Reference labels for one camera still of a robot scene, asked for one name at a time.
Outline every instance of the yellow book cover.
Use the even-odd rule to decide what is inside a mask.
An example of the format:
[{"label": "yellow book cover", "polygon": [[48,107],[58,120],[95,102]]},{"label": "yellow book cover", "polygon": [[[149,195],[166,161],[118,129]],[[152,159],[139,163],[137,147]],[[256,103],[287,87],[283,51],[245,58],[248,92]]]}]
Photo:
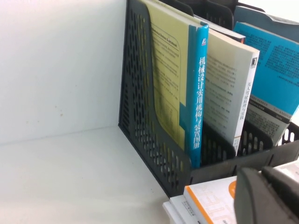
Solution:
[{"label": "yellow book cover", "polygon": [[141,0],[151,20],[154,95],[162,127],[200,166],[208,25]]}]

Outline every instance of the white shelf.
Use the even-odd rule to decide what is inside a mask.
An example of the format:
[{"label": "white shelf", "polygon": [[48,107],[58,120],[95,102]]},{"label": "white shelf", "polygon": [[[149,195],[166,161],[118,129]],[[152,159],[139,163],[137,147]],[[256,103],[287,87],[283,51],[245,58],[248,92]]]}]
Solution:
[{"label": "white shelf", "polygon": [[168,200],[118,127],[0,147],[0,223],[169,223]]}]

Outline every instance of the book cover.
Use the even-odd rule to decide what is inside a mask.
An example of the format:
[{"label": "book cover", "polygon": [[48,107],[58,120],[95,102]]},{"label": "book cover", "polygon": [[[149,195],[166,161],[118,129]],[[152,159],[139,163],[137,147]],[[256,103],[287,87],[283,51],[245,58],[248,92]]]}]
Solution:
[{"label": "book cover", "polygon": [[[164,3],[159,4],[190,20],[201,21]],[[255,48],[209,27],[204,121],[234,146],[236,154],[258,57],[259,51]]]},{"label": "book cover", "polygon": [[236,224],[236,176],[185,187],[184,196],[201,224]]},{"label": "book cover", "polygon": [[299,161],[289,162],[278,167],[277,170],[299,183]]},{"label": "book cover", "polygon": [[299,42],[299,23],[285,20],[244,6],[236,6],[234,27],[237,22],[249,23],[269,32]]},{"label": "book cover", "polygon": [[156,113],[162,127],[200,166],[208,25],[154,1],[148,7]]},{"label": "book cover", "polygon": [[247,23],[234,31],[260,50],[246,120],[276,145],[299,107],[299,44]]}]

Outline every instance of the blue book spine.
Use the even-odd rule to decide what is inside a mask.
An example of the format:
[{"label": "blue book spine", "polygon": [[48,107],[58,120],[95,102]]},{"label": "blue book spine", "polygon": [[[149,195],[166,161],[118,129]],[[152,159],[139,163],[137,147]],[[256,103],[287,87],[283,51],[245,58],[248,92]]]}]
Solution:
[{"label": "blue book spine", "polygon": [[187,93],[190,91],[191,93],[187,94],[187,101],[190,100],[191,120],[187,148],[190,149],[193,168],[200,167],[208,31],[209,27],[206,24],[203,24],[201,28],[193,26],[189,28]]}]

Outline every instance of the desk organizer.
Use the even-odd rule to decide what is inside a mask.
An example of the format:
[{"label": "desk organizer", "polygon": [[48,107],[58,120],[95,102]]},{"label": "desk organizer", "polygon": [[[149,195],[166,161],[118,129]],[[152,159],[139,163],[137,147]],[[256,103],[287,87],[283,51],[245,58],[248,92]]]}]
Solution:
[{"label": "desk organizer", "polygon": [[233,146],[204,123],[201,168],[191,169],[189,156],[161,127],[155,112],[150,25],[147,7],[128,0],[119,127],[169,197],[182,194],[185,185],[235,175],[240,167],[261,169],[298,158],[299,141],[287,143],[292,132],[299,139],[294,124],[283,142],[287,144],[273,147],[270,137],[245,122],[235,157]]},{"label": "desk organizer", "polygon": [[180,2],[189,6],[195,15],[198,15],[206,20],[225,27],[233,29],[234,16],[236,6],[245,6],[258,11],[264,12],[261,8],[250,6],[238,2],[238,0],[161,0],[169,5],[175,5],[174,2]]}]

